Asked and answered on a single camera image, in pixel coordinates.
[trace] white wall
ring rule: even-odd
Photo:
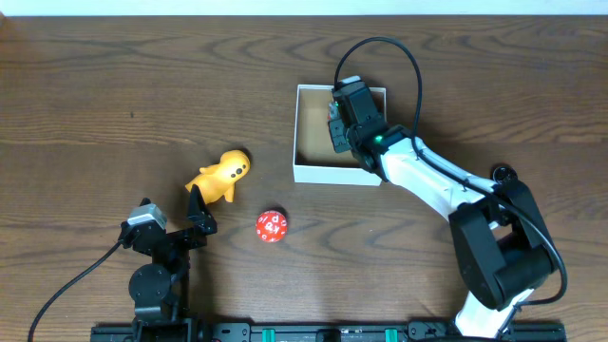
[[[0,0],[12,15],[608,14],[608,0]]]

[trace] wooden surface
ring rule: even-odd
[[[55,291],[100,257],[149,197],[183,228],[201,166],[245,147],[236,202],[192,254],[193,310],[256,322],[453,316],[466,289],[447,224],[403,189],[295,184],[295,88],[329,84],[342,54],[403,40],[425,82],[421,135],[464,169],[509,162],[568,266],[566,298],[519,318],[561,319],[573,341],[608,335],[608,30],[605,17],[10,18],[0,28],[0,340],[23,341]],[[415,82],[394,47],[343,76],[385,86],[410,124]],[[284,242],[257,215],[289,212]],[[86,341],[129,322],[119,250],[49,309],[38,341]],[[552,295],[553,275],[536,292]]]

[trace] white box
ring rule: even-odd
[[[327,124],[333,85],[298,85],[295,101],[294,181],[322,184],[380,185],[382,180],[358,167],[351,151],[335,153]],[[387,116],[387,90],[370,87]]]

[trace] yellow plush toy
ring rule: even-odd
[[[242,151],[226,152],[221,155],[219,164],[202,167],[200,175],[187,183],[186,189],[191,191],[193,184],[198,185],[205,204],[215,202],[222,196],[232,202],[235,199],[235,182],[249,172],[249,167],[249,159]]]

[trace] red object with white markings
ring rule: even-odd
[[[256,232],[264,242],[277,242],[287,235],[287,219],[275,210],[263,212],[256,223]]]

